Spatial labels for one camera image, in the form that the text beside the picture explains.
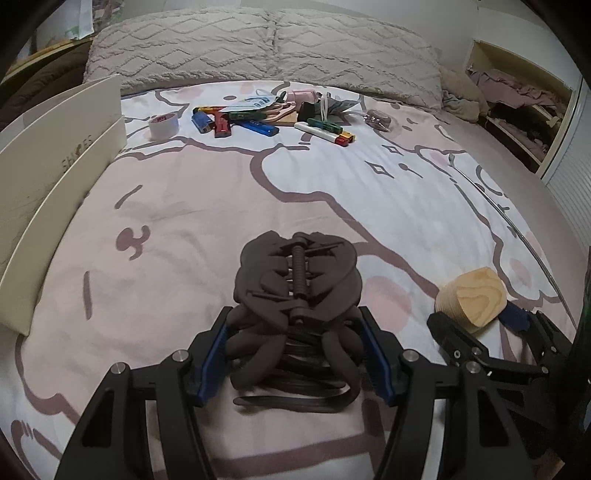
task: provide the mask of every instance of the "screw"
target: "screw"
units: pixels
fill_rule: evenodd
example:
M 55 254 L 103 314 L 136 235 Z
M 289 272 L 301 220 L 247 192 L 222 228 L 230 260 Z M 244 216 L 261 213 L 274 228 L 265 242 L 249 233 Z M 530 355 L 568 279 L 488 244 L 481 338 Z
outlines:
M 416 362 L 418 360 L 419 355 L 416 350 L 408 349 L 402 352 L 402 357 L 407 362 Z
M 466 370 L 468 370 L 471 374 L 477 374 L 481 370 L 481 368 L 480 365 L 476 362 L 469 361 L 466 362 Z
M 115 375 L 119 375 L 119 374 L 122 374 L 126 368 L 127 368 L 127 365 L 125 363 L 117 362 L 117 363 L 111 365 L 111 373 L 115 374 Z
M 173 360 L 175 362 L 184 362 L 187 358 L 189 358 L 189 352 L 186 350 L 177 350 L 173 353 Z

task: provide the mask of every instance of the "bedsheet pattern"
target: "bedsheet pattern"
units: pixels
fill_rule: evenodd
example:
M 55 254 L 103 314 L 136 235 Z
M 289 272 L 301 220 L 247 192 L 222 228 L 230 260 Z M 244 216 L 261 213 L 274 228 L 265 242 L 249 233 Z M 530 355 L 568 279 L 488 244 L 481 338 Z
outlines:
M 69 225 L 30 336 L 0 335 L 0 427 L 35 478 L 53 478 L 74 425 L 112 363 L 136 368 L 160 362 L 233 304 L 240 251 L 270 229 L 282 236 L 322 231 L 353 242 L 361 304 L 404 347 L 434 362 L 443 359 L 426 320 L 439 288 L 485 265 L 503 279 L 510 299 L 541 308 L 573 337 L 556 292 L 483 193 L 546 262 L 527 224 L 430 113 L 330 88 L 359 99 L 353 111 L 379 108 L 393 117 L 392 131 L 383 133 L 358 114 L 347 115 L 345 129 L 357 140 L 346 148 L 288 127 L 271 138 L 233 127 L 231 137 L 216 139 L 199 134 L 190 120 L 197 105 L 231 103 L 256 88 L 277 93 L 306 86 L 213 83 L 122 101 L 128 144 Z M 147 121 L 171 111 L 178 112 L 180 132 L 151 141 Z M 492 355 L 530 358 L 496 321 L 479 338 Z M 234 396 L 226 380 L 197 413 L 220 478 L 371 479 L 395 414 L 367 381 L 339 414 L 246 414 L 232 404 Z M 424 479 L 437 473 L 442 406 L 438 401 Z M 155 477 L 164 479 L 153 405 L 148 425 Z

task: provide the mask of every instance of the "wood grain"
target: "wood grain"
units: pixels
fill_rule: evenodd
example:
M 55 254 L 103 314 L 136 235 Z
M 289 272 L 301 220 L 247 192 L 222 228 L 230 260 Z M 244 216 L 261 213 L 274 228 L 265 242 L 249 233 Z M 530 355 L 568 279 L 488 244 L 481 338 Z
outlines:
M 490 323 L 506 305 L 505 286 L 489 267 L 460 275 L 435 299 L 436 312 L 445 313 L 470 333 Z

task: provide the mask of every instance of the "textured pillowcase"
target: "textured pillowcase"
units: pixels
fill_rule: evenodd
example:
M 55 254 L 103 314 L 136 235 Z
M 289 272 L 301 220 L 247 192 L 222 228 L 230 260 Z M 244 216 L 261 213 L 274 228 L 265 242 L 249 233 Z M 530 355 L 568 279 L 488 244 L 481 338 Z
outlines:
M 202 8 L 142 15 L 95 38 L 85 82 L 119 73 L 121 93 L 224 80 L 265 80 L 272 57 L 266 12 Z
M 447 90 L 452 95 L 458 98 L 478 102 L 480 105 L 480 114 L 486 115 L 488 113 L 488 103 L 484 93 L 478 88 L 478 85 L 470 80 L 470 77 L 465 73 L 456 73 L 452 70 L 439 65 L 441 72 L 441 89 Z
M 102 30 L 85 81 L 120 73 L 122 93 L 224 80 L 337 86 L 441 109 L 434 50 L 369 18 L 312 10 L 202 8 L 136 17 Z
M 282 79 L 441 109 L 437 54 L 416 33 L 373 18 L 315 10 L 272 15 Z

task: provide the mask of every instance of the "blue lighter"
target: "blue lighter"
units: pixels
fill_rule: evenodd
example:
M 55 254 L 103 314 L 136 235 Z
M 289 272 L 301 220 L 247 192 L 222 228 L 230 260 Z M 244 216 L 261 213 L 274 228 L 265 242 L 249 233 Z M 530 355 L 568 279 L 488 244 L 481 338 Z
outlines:
M 195 112 L 191 117 L 191 121 L 202 134 L 206 134 L 207 132 L 211 131 L 214 126 L 214 122 L 210 116 L 201 111 Z
M 235 120 L 234 123 L 268 137 L 272 137 L 273 135 L 277 135 L 279 133 L 279 129 L 277 127 L 267 125 L 262 122 L 257 122 L 256 120 Z

